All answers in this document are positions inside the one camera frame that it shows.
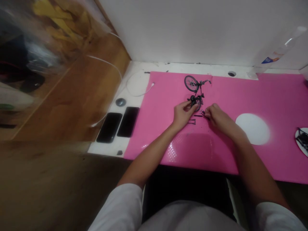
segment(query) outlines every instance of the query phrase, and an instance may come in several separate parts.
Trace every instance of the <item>bicycle frame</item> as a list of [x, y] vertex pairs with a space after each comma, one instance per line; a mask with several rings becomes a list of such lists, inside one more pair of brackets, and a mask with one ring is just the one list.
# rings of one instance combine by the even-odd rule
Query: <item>bicycle frame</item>
[[199, 88], [198, 88], [198, 90], [196, 90], [196, 92], [195, 92], [195, 95], [192, 95], [192, 96], [190, 97], [190, 99], [187, 99], [187, 100], [191, 100], [191, 101], [192, 101], [192, 104], [191, 104], [192, 106], [193, 106], [194, 104], [196, 104], [198, 100], [200, 100], [201, 105], [203, 105], [203, 100], [202, 100], [202, 98], [204, 98], [204, 94], [202, 93], [202, 87], [201, 87], [201, 86], [202, 86], [203, 84], [205, 84], [207, 81], [208, 81], [210, 84], [212, 84], [210, 80], [205, 80], [205, 81], [200, 81], [200, 82], [197, 81], [197, 84], [194, 84], [194, 83], [192, 84], [193, 86], [199, 86], [200, 92], [201, 92], [201, 95], [198, 95], [198, 96], [196, 97], [196, 95], [197, 95], [197, 93], [198, 93], [198, 91], [199, 91]]

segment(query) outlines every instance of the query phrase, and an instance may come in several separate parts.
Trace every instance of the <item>charging cable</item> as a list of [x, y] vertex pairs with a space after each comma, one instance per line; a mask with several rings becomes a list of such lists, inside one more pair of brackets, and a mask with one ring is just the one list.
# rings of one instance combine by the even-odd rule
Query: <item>charging cable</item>
[[[110, 34], [112, 34], [112, 35], [118, 37], [118, 38], [122, 41], [122, 39], [121, 39], [119, 36], [117, 36], [116, 34], [114, 34], [114, 33], [110, 33]], [[94, 59], [103, 61], [103, 62], [105, 62], [105, 63], [108, 63], [108, 64], [112, 65], [114, 68], [116, 68], [116, 70], [118, 71], [118, 73], [119, 73], [119, 75], [120, 75], [120, 78], [121, 78], [121, 82], [120, 82], [120, 86], [121, 86], [123, 77], [122, 77], [122, 74], [121, 74], [120, 70], [119, 70], [115, 65], [113, 65], [113, 64], [110, 63], [110, 62], [107, 62], [107, 61], [104, 60], [104, 59], [100, 59], [100, 58], [97, 58], [97, 57], [94, 57], [94, 56], [87, 56], [87, 57], [90, 57], [90, 58], [94, 58]], [[143, 96], [144, 94], [148, 93], [148, 92], [152, 89], [152, 87], [154, 86], [155, 83], [153, 82], [152, 85], [151, 85], [151, 87], [150, 87], [150, 89], [147, 90], [145, 93], [143, 93], [143, 94], [141, 94], [141, 95], [133, 95], [132, 93], [130, 93], [130, 91], [129, 91], [128, 87], [127, 87], [127, 83], [128, 83], [128, 81], [130, 80], [130, 78], [131, 78], [133, 75], [135, 75], [135, 74], [132, 74], [132, 75], [128, 78], [128, 80], [127, 80], [127, 82], [126, 82], [126, 84], [125, 84], [125, 87], [126, 87], [126, 89], [127, 89], [127, 92], [128, 92], [131, 96], [133, 96], [133, 97]], [[123, 91], [123, 90], [120, 90], [119, 93], [114, 97], [114, 99], [112, 100], [112, 102], [111, 102], [111, 104], [110, 104], [110, 106], [109, 106], [109, 108], [108, 108], [106, 114], [104, 115], [104, 117], [101, 118], [101, 119], [100, 119], [98, 122], [96, 122], [95, 124], [92, 124], [91, 127], [95, 127], [99, 122], [101, 122], [101, 121], [107, 116], [107, 114], [109, 113], [109, 110], [110, 110], [112, 104], [114, 103], [114, 101], [116, 100], [116, 98], [119, 96], [119, 94], [120, 94], [122, 91]]]

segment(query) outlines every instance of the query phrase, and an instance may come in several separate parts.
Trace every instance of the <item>bicycle spoke wheel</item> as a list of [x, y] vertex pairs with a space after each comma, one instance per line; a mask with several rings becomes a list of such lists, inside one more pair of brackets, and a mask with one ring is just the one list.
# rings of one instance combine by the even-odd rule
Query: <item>bicycle spoke wheel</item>
[[198, 107], [196, 108], [195, 112], [200, 110], [200, 107], [201, 107], [201, 100], [200, 100], [200, 99], [197, 99], [197, 102], [196, 102], [196, 103], [198, 104]]
[[199, 89], [199, 85], [197, 80], [192, 77], [191, 75], [188, 75], [184, 79], [185, 86], [187, 87], [188, 90], [197, 92]]

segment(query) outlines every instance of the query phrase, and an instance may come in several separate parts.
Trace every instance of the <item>person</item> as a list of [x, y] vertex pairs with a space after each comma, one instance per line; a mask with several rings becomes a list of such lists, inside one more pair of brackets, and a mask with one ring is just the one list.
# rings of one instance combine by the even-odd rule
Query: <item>person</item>
[[[142, 190], [176, 134], [186, 126], [197, 105], [174, 108], [172, 124], [131, 163], [89, 228], [96, 230], [244, 230], [214, 208], [192, 201], [175, 201], [141, 224]], [[217, 104], [205, 116], [237, 148], [239, 174], [256, 206], [260, 230], [306, 230], [290, 211], [276, 182], [250, 144], [245, 132]]]

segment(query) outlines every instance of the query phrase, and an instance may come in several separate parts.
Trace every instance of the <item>smartphone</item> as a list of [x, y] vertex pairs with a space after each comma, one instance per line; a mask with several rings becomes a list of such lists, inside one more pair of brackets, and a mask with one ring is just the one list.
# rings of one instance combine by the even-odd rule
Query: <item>smartphone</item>
[[137, 116], [139, 113], [138, 107], [127, 107], [118, 131], [117, 136], [131, 137], [135, 128]]
[[121, 113], [109, 112], [99, 131], [96, 142], [112, 143], [122, 119]]

